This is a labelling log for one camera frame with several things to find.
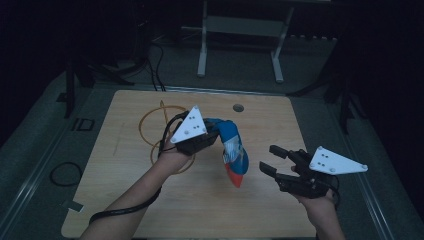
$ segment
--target dark background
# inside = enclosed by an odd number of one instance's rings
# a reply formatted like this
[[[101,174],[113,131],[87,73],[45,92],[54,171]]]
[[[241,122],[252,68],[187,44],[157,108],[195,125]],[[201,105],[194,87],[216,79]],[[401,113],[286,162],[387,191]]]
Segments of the dark background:
[[[290,34],[339,39],[327,67],[341,79],[352,77],[350,90],[359,96],[423,216],[423,3],[351,2],[355,5],[300,4]],[[84,53],[110,65],[117,59],[142,56],[149,44],[140,37],[148,39],[150,27],[159,26],[178,41],[181,25],[201,26],[201,7],[201,1],[194,0],[2,0],[0,146],[45,87],[64,71],[71,56]],[[240,14],[248,13],[249,8],[257,9],[249,3],[239,8]],[[278,11],[272,17],[278,17]],[[136,51],[143,47],[147,50]]]

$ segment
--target person's arm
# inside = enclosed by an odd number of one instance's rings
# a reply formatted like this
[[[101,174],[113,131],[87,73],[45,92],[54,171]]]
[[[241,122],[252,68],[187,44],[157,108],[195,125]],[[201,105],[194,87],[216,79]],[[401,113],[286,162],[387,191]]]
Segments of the person's arm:
[[[333,192],[328,190],[326,196],[315,199],[294,195],[305,206],[309,221],[317,230],[320,240],[345,239],[334,207],[332,194]]]
[[[169,142],[165,149],[172,147]],[[106,210],[134,207],[151,198],[166,179],[190,159],[175,149],[163,152],[155,164]],[[147,208],[140,211],[100,218],[92,222],[80,239],[132,239]]]

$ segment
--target wooden table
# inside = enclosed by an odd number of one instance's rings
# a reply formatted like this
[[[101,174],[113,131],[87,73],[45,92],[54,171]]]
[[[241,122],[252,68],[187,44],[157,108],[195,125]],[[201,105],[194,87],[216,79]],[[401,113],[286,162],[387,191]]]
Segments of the wooden table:
[[[150,110],[165,105],[191,109],[198,105],[204,118],[234,121],[249,155],[250,166],[241,188],[229,180],[222,160],[223,145],[215,144],[196,154],[186,172],[164,184],[135,237],[139,238],[263,238],[312,237],[315,229],[305,209],[275,181],[259,170],[264,161],[279,172],[292,174],[290,160],[269,153],[272,144],[305,149],[290,100],[262,95],[210,93],[116,92],[88,161],[74,201],[81,212],[70,210],[62,234],[78,237],[89,218],[104,210],[151,166],[152,147],[140,136],[138,125]],[[235,112],[234,104],[244,106]],[[181,112],[168,109],[169,118]],[[143,122],[142,131],[152,143],[165,128],[163,111]]]

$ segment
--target wooden tabletop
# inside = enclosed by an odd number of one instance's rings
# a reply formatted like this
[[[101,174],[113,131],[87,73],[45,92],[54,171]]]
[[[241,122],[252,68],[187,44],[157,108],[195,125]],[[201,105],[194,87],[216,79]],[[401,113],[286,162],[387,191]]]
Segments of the wooden tabletop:
[[[74,201],[81,212],[69,210],[62,234],[79,237],[90,217],[104,210],[151,166],[152,147],[139,133],[143,116],[160,102],[191,109],[203,118],[232,120],[239,129],[250,166],[240,188],[232,185],[223,160],[223,145],[198,154],[184,173],[168,179],[159,198],[148,209],[135,237],[139,238],[263,238],[312,237],[315,229],[305,209],[276,182],[259,170],[264,161],[291,174],[288,159],[269,153],[270,145],[288,150],[305,149],[290,100],[278,96],[144,92],[116,92],[91,153]],[[243,112],[233,110],[235,104]],[[180,110],[167,109],[170,118]],[[163,110],[146,117],[142,133],[151,143],[162,137]]]

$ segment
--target white triangular marker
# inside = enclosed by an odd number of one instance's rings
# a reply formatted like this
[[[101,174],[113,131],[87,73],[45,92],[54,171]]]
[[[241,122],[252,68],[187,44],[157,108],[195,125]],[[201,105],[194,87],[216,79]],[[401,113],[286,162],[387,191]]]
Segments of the white triangular marker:
[[[171,143],[179,143],[205,133],[207,133],[207,130],[202,114],[200,114],[199,107],[194,106],[177,129],[177,132],[172,136]]]
[[[355,162],[323,147],[318,147],[309,168],[330,175],[366,172],[368,170],[367,165]]]

